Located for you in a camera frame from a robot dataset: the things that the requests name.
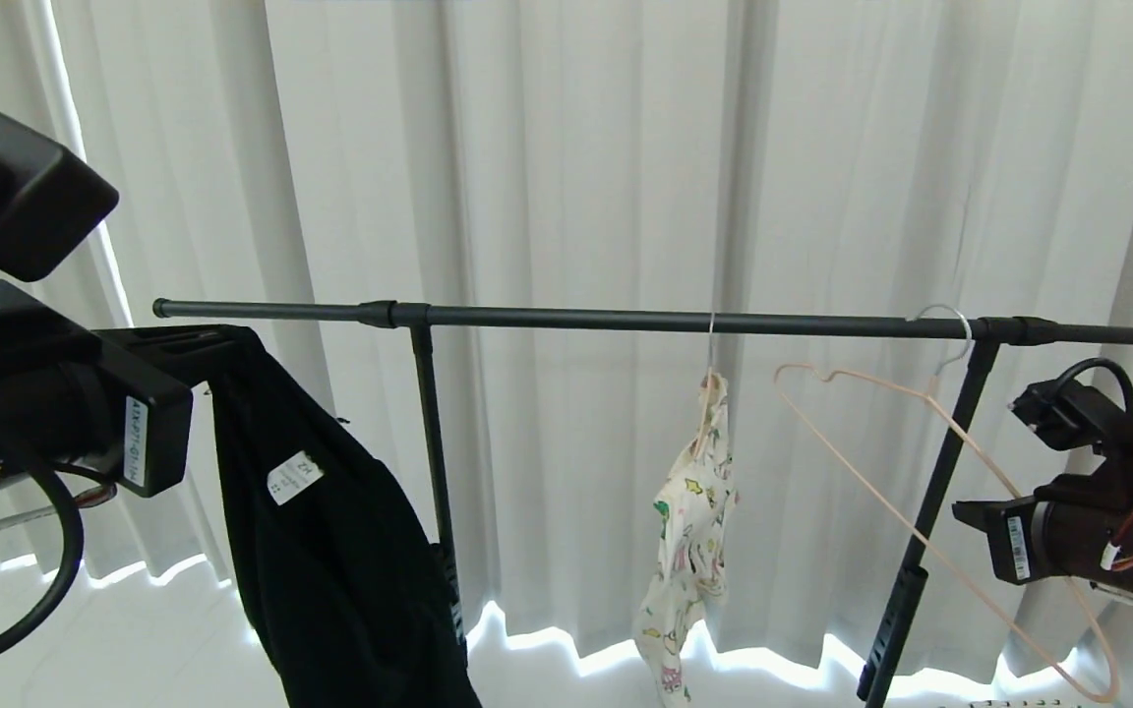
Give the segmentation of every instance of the vertical rack post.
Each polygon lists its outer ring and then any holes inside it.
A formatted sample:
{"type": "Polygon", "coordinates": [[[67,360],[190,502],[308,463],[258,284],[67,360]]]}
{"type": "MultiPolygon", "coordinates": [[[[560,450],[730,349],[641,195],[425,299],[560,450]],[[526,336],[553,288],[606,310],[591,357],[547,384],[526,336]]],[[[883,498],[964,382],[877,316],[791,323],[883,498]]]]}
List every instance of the vertical rack post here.
{"type": "MultiPolygon", "coordinates": [[[[986,379],[990,376],[995,356],[998,353],[997,341],[973,342],[973,352],[968,359],[968,372],[956,398],[956,408],[952,411],[952,419],[965,430],[973,421],[973,413],[977,412],[977,404],[981,400],[981,391],[986,389],[986,379]]],[[[938,511],[947,496],[952,475],[956,471],[959,453],[963,447],[964,441],[956,435],[956,430],[948,429],[943,438],[943,446],[938,450],[938,459],[935,461],[935,471],[929,478],[929,487],[926,487],[926,496],[921,498],[920,511],[917,512],[914,526],[919,532],[926,535],[926,538],[929,538],[935,530],[938,511]]],[[[921,558],[925,555],[926,544],[917,537],[909,538],[908,551],[903,554],[898,574],[891,588],[891,599],[886,602],[881,624],[877,628],[872,650],[868,654],[868,664],[860,674],[859,689],[855,690],[855,696],[863,700],[867,708],[881,708],[886,694],[891,691],[891,681],[894,680],[895,671],[898,668],[898,656],[903,655],[903,646],[906,645],[908,633],[912,630],[912,622],[917,617],[917,607],[921,604],[921,594],[925,592],[926,581],[929,579],[929,573],[921,568],[921,558]]]]}
{"type": "Polygon", "coordinates": [[[421,423],[427,434],[427,468],[431,471],[431,492],[436,503],[436,529],[444,577],[449,579],[450,600],[453,608],[453,630],[458,632],[458,645],[466,654],[466,631],[462,624],[462,592],[458,579],[458,553],[453,543],[453,517],[449,503],[449,475],[444,470],[444,435],[440,423],[440,395],[436,393],[435,349],[431,341],[431,325],[426,323],[409,326],[409,338],[414,342],[414,364],[418,369],[418,395],[421,399],[421,423]]]}

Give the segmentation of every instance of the curtain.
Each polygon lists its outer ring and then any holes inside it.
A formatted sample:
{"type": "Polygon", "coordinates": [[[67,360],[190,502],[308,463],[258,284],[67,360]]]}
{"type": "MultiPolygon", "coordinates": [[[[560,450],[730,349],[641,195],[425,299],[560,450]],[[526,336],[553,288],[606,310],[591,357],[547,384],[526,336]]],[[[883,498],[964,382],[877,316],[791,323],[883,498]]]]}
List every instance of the curtain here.
{"type": "MultiPolygon", "coordinates": [[[[938,301],[1133,325],[1125,1],[31,0],[0,3],[0,109],[122,193],[34,287],[88,326],[152,325],[161,296],[892,317],[938,301]]],[[[431,528],[408,335],[252,326],[431,528]]],[[[783,407],[774,368],[922,385],[960,348],[719,336],[742,503],[716,648],[815,665],[833,633],[867,655],[906,541],[783,407]]],[[[1100,351],[1133,373],[1133,349],[999,357],[971,432],[1022,488],[1093,460],[1047,451],[1004,404],[1100,351]]],[[[629,637],[653,494],[692,435],[706,356],[705,335],[436,329],[468,622],[495,600],[510,633],[562,628],[581,655],[629,637]]],[[[947,407],[962,376],[944,373],[947,407]]],[[[943,434],[930,413],[861,384],[786,386],[915,512],[943,434]]],[[[92,574],[197,553],[228,574],[197,400],[188,479],[91,514],[92,574]]],[[[1003,494],[965,458],[948,498],[1003,494]]],[[[0,556],[53,564],[45,531],[0,539],[0,556]]],[[[1083,639],[1060,583],[996,582],[948,514],[935,539],[1043,646],[1083,639]]],[[[901,673],[989,681],[1002,651],[1013,673],[1041,667],[929,569],[901,673]]]]}

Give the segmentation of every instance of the floral pattern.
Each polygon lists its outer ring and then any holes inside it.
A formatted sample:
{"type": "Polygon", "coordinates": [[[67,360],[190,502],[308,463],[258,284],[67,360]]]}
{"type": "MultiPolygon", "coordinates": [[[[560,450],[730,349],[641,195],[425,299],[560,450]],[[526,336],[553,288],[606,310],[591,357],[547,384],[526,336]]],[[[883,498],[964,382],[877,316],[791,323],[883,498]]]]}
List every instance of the floral pattern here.
{"type": "MultiPolygon", "coordinates": [[[[723,605],[727,597],[724,529],[738,495],[729,452],[727,381],[718,373],[712,376],[712,399],[702,402],[701,449],[697,436],[684,446],[653,503],[662,523],[658,564],[633,629],[637,649],[656,677],[665,707],[692,702],[680,650],[689,628],[705,617],[707,604],[723,605]]],[[[706,389],[701,395],[707,395],[706,389]]]]}

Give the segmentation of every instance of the clothing rack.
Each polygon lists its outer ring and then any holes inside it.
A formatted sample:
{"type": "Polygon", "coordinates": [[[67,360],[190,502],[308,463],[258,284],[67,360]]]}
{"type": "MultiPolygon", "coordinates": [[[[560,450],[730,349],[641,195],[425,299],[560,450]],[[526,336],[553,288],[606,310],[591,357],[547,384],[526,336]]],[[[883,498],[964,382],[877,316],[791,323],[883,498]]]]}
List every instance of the clothing rack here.
{"type": "MultiPolygon", "coordinates": [[[[540,327],[580,331],[622,332],[718,332],[719,334],[781,334],[802,336],[862,336],[891,339],[963,340],[964,322],[957,318],[903,317],[824,317],[824,315],[750,315],[712,313],[657,313],[634,309],[540,309],[540,308],[455,308],[427,305],[425,301],[366,301],[360,305],[291,305],[265,301],[172,301],[156,300],[157,317],[221,317],[264,319],[314,319],[351,322],[368,326],[408,327],[418,369],[421,416],[427,432],[427,461],[444,572],[453,588],[453,619],[459,642],[466,637],[460,623],[460,592],[449,503],[449,480],[444,471],[444,444],[441,437],[440,402],[436,398],[436,368],[432,355],[431,327],[540,327]]],[[[1093,344],[1133,346],[1133,327],[1066,325],[1039,317],[976,317],[968,319],[972,331],[972,353],[956,399],[952,418],[963,429],[970,427],[981,391],[985,390],[995,356],[1000,346],[1036,347],[1056,341],[1082,341],[1093,344]]],[[[920,503],[915,527],[927,537],[935,528],[944,497],[956,470],[963,441],[947,430],[920,503]]],[[[860,675],[855,696],[868,708],[885,705],[894,680],[898,656],[903,654],[917,608],[921,604],[929,573],[921,568],[926,546],[917,537],[908,541],[900,562],[891,599],[877,628],[868,664],[860,675]]]]}

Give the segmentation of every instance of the white curtain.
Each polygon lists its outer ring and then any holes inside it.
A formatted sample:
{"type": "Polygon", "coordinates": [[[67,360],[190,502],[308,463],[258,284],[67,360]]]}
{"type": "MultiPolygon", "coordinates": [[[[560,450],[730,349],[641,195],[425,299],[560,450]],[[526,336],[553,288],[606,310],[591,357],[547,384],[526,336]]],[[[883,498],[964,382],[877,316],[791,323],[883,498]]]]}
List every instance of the white curtain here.
{"type": "MultiPolygon", "coordinates": [[[[1133,325],[1133,3],[539,0],[0,3],[0,109],[85,150],[120,188],[37,295],[90,326],[154,297],[718,309],[1133,325]]],[[[266,346],[397,472],[432,529],[408,335],[256,323],[266,346]]],[[[706,336],[436,331],[467,620],[627,639],[651,572],[653,494],[691,435],[706,336]]],[[[780,362],[925,383],[956,342],[725,336],[735,474],[721,650],[815,665],[867,654],[906,534],[780,402],[780,362]]],[[[1004,412],[1105,351],[1003,351],[977,440],[1024,488],[1088,457],[1004,412]]],[[[948,367],[951,406],[963,362],[948,367]]],[[[918,404],[790,384],[913,514],[942,430],[918,404]]],[[[211,423],[188,480],[90,515],[92,574],[206,553],[222,578],[211,423]]],[[[965,458],[949,501],[1002,497],[965,458]]],[[[12,503],[23,503],[14,498],[12,503]]],[[[15,540],[58,557],[42,528],[15,540]]],[[[1060,583],[994,581],[983,538],[936,541],[1064,655],[1060,583]]],[[[900,671],[989,681],[1040,664],[930,558],[900,671]]]]}

